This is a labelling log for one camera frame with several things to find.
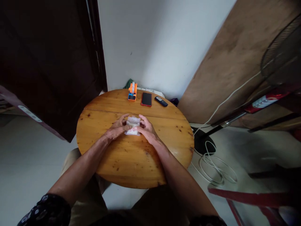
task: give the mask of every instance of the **electric cord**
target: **electric cord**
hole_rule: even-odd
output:
[[[230,96],[227,98],[227,99],[225,99],[221,104],[219,104],[218,106],[217,106],[217,108],[216,108],[216,110],[213,112],[213,114],[211,115],[211,117],[208,119],[208,121],[207,122],[205,122],[204,124],[207,124],[211,119],[212,119],[212,117],[215,115],[215,113],[217,112],[217,110],[219,109],[219,107],[221,106],[221,105],[223,105],[227,100],[229,100],[231,97],[232,97],[232,95],[236,92],[236,91],[238,91],[238,90],[240,90],[244,85],[246,85],[249,81],[251,81],[253,78],[255,78],[257,75],[259,75],[261,73],[261,71],[259,71],[256,75],[254,75],[253,77],[251,77],[251,78],[249,78],[245,83],[243,83],[240,87],[238,87],[236,90],[234,90],[231,94],[230,94]]]
[[[207,143],[210,143],[214,149],[216,150],[216,147],[214,146],[213,143],[211,143],[210,141],[206,141],[205,142],[205,147],[206,147],[206,151],[207,153],[205,153],[204,155],[201,155],[199,154],[197,151],[196,153],[198,155],[200,155],[200,159],[198,160],[198,165],[199,167],[201,168],[202,172],[206,175],[204,176],[195,166],[193,163],[192,166],[195,168],[195,170],[207,181],[209,182],[210,184],[214,185],[214,186],[217,186],[217,187],[220,187],[220,186],[223,186],[225,184],[225,180],[228,180],[229,182],[231,183],[234,183],[236,184],[237,183],[237,174],[236,172],[229,166],[227,165],[223,160],[221,160],[220,158],[216,157],[216,156],[210,156],[210,154],[214,154],[215,152],[209,152],[208,151],[208,148],[207,148]],[[220,162],[222,162],[225,166],[227,166],[229,169],[231,169],[233,171],[233,173],[235,174],[235,178],[232,178],[227,172],[225,172],[224,170],[222,170],[221,168],[217,167],[214,162],[212,161],[212,158],[214,159],[217,159],[219,160]],[[213,179],[212,177],[210,177],[206,172],[205,170],[203,169],[202,167],[202,162],[206,163],[207,165],[210,165],[211,167],[213,167],[215,169],[215,171],[217,172],[217,174],[219,175],[220,177],[220,180],[216,181],[215,179]]]
[[[255,78],[255,77],[256,77],[257,75],[259,75],[260,73],[261,73],[261,71],[259,71],[257,74],[255,74],[254,76],[252,76],[250,79],[248,79],[248,80],[247,80],[245,83],[243,83],[239,88],[237,88],[236,90],[234,90],[234,91],[230,94],[230,96],[229,96],[227,99],[225,99],[221,104],[219,104],[219,105],[217,106],[216,110],[213,112],[213,114],[211,115],[211,117],[210,117],[210,118],[208,119],[208,121],[205,122],[204,124],[207,124],[207,123],[212,119],[212,117],[215,115],[215,113],[217,112],[217,110],[219,109],[219,107],[220,107],[221,105],[223,105],[227,100],[229,100],[229,99],[232,97],[232,95],[233,95],[236,91],[238,91],[239,89],[241,89],[245,84],[247,84],[249,81],[251,81],[253,78]],[[209,126],[198,128],[198,129],[193,133],[193,137],[194,137],[194,135],[199,131],[199,129],[207,128],[207,127],[209,127]],[[199,154],[199,153],[196,151],[196,149],[194,149],[194,151],[195,151],[198,155],[201,156],[200,159],[198,160],[198,165],[199,165],[199,167],[201,168],[202,172],[203,172],[206,176],[204,176],[204,175],[203,175],[203,174],[202,174],[202,173],[194,166],[193,163],[191,163],[192,166],[195,168],[195,170],[196,170],[196,171],[197,171],[197,172],[198,172],[198,173],[199,173],[199,174],[200,174],[207,182],[211,183],[211,184],[214,185],[214,186],[223,186],[224,183],[225,183],[225,179],[228,180],[228,181],[231,182],[231,183],[237,183],[237,175],[236,175],[235,171],[234,171],[229,165],[227,165],[223,160],[221,160],[220,158],[218,158],[218,157],[216,157],[216,156],[210,156],[210,154],[214,154],[214,152],[213,152],[213,153],[210,153],[210,152],[208,151],[207,143],[210,143],[211,145],[213,145],[214,149],[216,150],[216,147],[215,147],[214,144],[211,143],[210,141],[206,141],[206,142],[205,142],[205,147],[206,147],[207,153],[205,153],[204,155]],[[218,161],[222,162],[225,166],[227,166],[230,170],[232,170],[233,173],[235,174],[235,179],[232,178],[232,177],[231,177],[228,173],[226,173],[224,170],[222,170],[221,168],[217,167],[217,166],[214,164],[214,162],[212,161],[212,158],[213,158],[213,159],[217,159]],[[210,165],[211,167],[213,167],[213,168],[215,169],[215,171],[217,172],[217,174],[218,174],[219,177],[220,177],[220,180],[219,180],[219,181],[214,180],[212,177],[210,177],[210,176],[205,172],[205,170],[204,170],[203,167],[202,167],[202,162],[206,163],[207,165]]]

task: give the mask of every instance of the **dark brown door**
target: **dark brown door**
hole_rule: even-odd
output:
[[[69,142],[84,106],[107,89],[97,1],[89,4],[90,13],[85,0],[5,0],[0,9],[0,94]]]

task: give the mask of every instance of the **patterned sleeve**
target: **patterned sleeve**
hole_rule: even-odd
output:
[[[227,225],[220,217],[201,216],[192,219],[189,226],[227,226]]]
[[[18,226],[62,225],[70,222],[70,205],[58,195],[46,194],[18,223]]]

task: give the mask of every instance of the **black remote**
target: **black remote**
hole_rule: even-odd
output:
[[[160,104],[163,105],[163,107],[167,107],[168,103],[166,103],[164,100],[162,100],[160,97],[155,97],[155,100],[158,101]]]

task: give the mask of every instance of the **round wooden table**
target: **round wooden table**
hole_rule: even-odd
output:
[[[128,100],[127,89],[113,90],[92,100],[82,111],[77,123],[77,144],[84,154],[121,115],[142,114],[153,124],[158,136],[177,160],[187,168],[191,162],[194,140],[188,121],[171,102],[163,107],[152,94],[152,106],[141,105],[142,93],[135,102]],[[107,148],[97,173],[104,179],[130,188],[152,188],[165,184],[165,176],[154,147],[145,137],[122,134]]]

